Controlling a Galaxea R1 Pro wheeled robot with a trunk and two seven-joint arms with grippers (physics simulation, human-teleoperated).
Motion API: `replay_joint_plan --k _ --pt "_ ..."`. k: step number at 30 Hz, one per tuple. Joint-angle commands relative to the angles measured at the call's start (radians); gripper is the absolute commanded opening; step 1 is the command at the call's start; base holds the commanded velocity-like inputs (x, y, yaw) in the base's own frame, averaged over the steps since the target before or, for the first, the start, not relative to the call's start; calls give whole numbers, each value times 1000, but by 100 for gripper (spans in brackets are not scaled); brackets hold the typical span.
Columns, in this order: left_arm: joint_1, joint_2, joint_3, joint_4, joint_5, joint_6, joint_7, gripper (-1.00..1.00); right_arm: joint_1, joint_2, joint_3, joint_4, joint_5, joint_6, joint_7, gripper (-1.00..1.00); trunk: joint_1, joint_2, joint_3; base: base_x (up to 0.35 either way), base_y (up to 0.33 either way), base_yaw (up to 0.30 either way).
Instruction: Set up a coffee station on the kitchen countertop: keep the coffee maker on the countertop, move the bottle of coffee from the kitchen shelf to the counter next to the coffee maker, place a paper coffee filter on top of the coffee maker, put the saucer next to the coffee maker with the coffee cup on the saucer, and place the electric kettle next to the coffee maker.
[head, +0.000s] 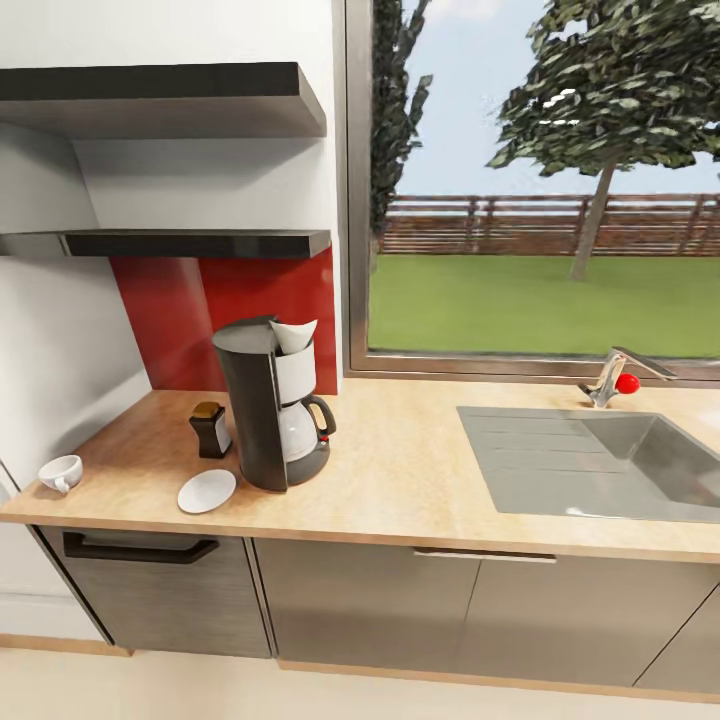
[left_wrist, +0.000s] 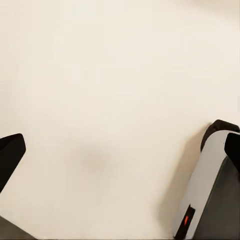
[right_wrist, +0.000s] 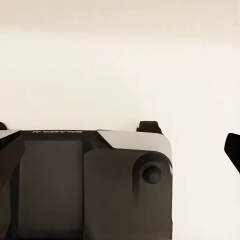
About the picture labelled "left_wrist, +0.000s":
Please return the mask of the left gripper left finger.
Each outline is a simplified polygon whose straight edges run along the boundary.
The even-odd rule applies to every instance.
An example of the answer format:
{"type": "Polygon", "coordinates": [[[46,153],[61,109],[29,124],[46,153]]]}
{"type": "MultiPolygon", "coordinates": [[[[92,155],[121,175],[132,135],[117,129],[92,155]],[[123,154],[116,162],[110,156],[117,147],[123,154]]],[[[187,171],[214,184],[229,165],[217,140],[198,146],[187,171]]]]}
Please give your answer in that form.
{"type": "Polygon", "coordinates": [[[0,138],[0,193],[26,153],[22,133],[0,138]]]}

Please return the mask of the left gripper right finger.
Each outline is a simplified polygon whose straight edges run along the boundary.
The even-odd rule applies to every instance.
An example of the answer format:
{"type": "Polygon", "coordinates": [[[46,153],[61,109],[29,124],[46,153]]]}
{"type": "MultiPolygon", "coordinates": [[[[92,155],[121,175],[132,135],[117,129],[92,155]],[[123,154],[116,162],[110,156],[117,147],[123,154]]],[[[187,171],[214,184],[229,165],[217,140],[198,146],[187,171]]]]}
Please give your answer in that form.
{"type": "Polygon", "coordinates": [[[240,134],[228,134],[224,151],[240,173],[240,134]]]}

